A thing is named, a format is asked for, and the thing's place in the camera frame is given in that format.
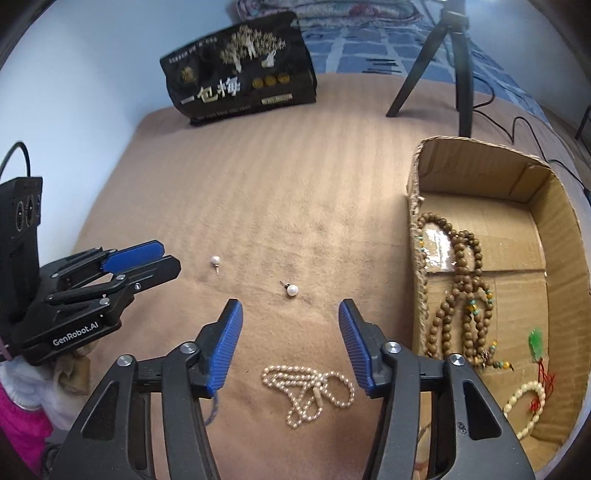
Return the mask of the pink sleeve left forearm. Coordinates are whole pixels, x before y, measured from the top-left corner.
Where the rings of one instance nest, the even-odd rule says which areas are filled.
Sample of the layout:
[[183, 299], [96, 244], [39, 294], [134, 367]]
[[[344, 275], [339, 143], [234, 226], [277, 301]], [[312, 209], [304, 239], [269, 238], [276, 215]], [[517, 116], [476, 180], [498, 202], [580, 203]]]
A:
[[28, 469], [39, 475], [46, 439], [53, 432], [53, 426], [43, 409], [25, 410], [1, 388], [1, 432], [7, 436]]

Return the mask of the left hand in white glove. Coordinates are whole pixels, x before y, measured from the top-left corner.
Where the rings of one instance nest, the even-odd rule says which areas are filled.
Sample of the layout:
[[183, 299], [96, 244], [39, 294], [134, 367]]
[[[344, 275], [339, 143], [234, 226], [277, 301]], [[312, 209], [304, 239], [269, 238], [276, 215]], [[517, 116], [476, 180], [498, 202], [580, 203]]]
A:
[[42, 410], [53, 427], [69, 430], [91, 393], [90, 353], [98, 342], [41, 366], [22, 356], [1, 363], [1, 385], [25, 411]]

